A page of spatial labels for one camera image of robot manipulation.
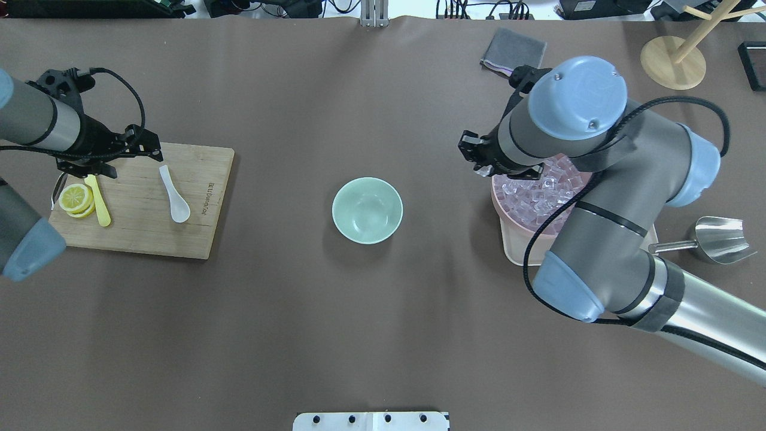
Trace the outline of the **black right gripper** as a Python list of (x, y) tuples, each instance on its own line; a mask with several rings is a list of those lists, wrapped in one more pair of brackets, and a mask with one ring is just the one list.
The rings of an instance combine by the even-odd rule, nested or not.
[(464, 130), (458, 149), (470, 163), (489, 164), (475, 166), (481, 177), (505, 175), (512, 180), (539, 180), (544, 170), (543, 159), (522, 151), (505, 129), (492, 129), (483, 137)]

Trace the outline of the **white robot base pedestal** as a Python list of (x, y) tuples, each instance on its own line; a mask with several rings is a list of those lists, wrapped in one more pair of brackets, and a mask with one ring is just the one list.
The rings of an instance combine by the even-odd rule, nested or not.
[(304, 412), (293, 420), (293, 430), (451, 430), (447, 412), (371, 411)]

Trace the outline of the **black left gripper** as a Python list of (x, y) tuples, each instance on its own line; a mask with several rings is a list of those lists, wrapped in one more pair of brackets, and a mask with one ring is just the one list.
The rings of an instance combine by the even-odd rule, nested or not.
[(117, 179), (117, 170), (108, 162), (121, 154), (145, 156), (158, 163), (163, 161), (159, 136), (142, 126), (129, 125), (123, 133), (115, 133), (88, 115), (82, 114), (78, 118), (80, 133), (72, 145), (72, 174)]

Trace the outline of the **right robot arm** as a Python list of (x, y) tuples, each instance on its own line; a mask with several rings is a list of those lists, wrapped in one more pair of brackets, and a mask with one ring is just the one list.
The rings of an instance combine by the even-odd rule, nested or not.
[(515, 68), (515, 89), (487, 135), (458, 148), (481, 175), (538, 180), (562, 154), (585, 188), (528, 291), (589, 324), (615, 324), (709, 358), (764, 385), (764, 311), (640, 248), (663, 207), (684, 207), (719, 173), (731, 139), (716, 104), (695, 96), (628, 99), (615, 66), (594, 56)]

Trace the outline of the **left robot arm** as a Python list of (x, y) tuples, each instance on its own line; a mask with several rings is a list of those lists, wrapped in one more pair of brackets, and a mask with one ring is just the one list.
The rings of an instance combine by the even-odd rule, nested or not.
[[(123, 133), (111, 131), (84, 110), (81, 95), (94, 87), (96, 74), (117, 74), (107, 68), (82, 71), (47, 70), (36, 81), (19, 81), (1, 71), (2, 150), (52, 156), (63, 174), (85, 179), (106, 175), (115, 179), (111, 161), (149, 157), (163, 161), (159, 137), (148, 131), (145, 108), (138, 103), (138, 125)], [(2, 180), (1, 270), (19, 282), (48, 265), (65, 251), (65, 238)]]

